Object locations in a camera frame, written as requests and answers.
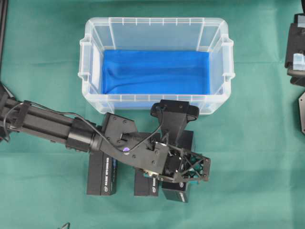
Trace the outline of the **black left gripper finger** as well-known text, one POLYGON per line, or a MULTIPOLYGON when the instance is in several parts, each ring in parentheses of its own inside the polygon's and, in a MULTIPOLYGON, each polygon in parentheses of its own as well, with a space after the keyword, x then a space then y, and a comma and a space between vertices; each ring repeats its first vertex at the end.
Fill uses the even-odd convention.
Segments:
POLYGON ((192 180, 192 181, 190 181, 189 183, 190 183, 190 184, 196 184, 196 185, 198 185, 198 184, 199 184, 199 181, 198 181, 198 180, 192 180))

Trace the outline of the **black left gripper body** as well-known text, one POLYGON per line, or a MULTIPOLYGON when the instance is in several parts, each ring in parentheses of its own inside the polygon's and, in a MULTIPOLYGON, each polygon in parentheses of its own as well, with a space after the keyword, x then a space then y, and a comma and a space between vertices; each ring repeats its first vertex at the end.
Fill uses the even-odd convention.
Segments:
POLYGON ((143 170, 146 177, 169 183, 208 181, 211 160, 186 148, 161 144, 168 148, 167 158, 161 173, 143 170))

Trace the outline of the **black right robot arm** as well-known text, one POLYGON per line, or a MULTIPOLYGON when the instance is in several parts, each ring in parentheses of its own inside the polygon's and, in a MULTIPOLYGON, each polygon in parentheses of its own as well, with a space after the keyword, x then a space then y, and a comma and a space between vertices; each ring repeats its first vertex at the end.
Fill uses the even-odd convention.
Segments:
POLYGON ((291 77, 290 83, 305 86, 305 14, 294 15, 290 24, 285 57, 285 68, 291 77))

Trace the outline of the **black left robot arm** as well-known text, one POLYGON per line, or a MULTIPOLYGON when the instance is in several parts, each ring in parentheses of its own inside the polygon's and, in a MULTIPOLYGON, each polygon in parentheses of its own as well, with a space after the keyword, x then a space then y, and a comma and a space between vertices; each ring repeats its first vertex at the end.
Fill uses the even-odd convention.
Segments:
POLYGON ((31 101, 18 101, 5 86, 0 88, 0 138, 26 133, 86 153, 106 153, 159 181, 207 181, 211 161, 178 144, 186 125, 199 109, 185 101, 161 100, 151 116, 159 126, 151 133, 138 131, 133 120, 107 113, 102 125, 76 113, 59 112, 31 101))

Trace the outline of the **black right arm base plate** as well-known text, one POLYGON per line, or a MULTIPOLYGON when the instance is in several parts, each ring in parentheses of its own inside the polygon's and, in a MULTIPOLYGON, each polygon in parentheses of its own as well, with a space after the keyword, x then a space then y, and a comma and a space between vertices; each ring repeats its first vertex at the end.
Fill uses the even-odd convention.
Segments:
POLYGON ((301 131, 305 134, 305 92, 298 99, 301 131))

